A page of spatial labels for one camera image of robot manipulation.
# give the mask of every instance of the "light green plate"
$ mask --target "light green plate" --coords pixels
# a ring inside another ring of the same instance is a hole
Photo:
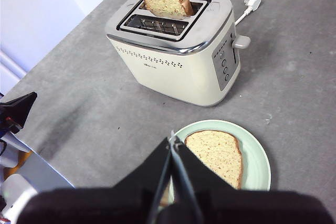
[[[192,123],[176,135],[184,141],[185,138],[202,130],[219,130],[230,133],[239,141],[239,149],[243,155],[243,179],[241,188],[245,190],[269,190],[271,185],[271,169],[268,158],[261,144],[246,129],[227,121],[205,120]]]

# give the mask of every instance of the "white power cord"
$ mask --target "white power cord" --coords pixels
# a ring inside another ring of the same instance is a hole
[[[247,15],[250,14],[250,12],[254,12],[256,9],[258,9],[260,5],[261,0],[244,0],[245,5],[247,6],[244,13],[240,16],[239,19],[236,20],[235,25],[238,25],[239,22],[243,20]]]

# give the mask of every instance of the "gray countertop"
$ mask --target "gray countertop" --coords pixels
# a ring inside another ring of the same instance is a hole
[[[250,131],[272,189],[318,196],[336,215],[336,5],[262,0],[237,27],[252,42],[226,98],[203,108],[140,84],[106,39],[126,0],[104,0],[6,95],[38,98],[17,135],[75,186],[112,186],[171,129],[205,119]],[[238,18],[243,0],[231,0]]]

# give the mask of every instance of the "cream toaster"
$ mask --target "cream toaster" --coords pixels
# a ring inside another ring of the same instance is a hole
[[[143,0],[128,0],[109,19],[106,35],[136,80],[159,93],[200,106],[219,103],[240,71],[230,0],[190,0],[194,15],[157,17]]]

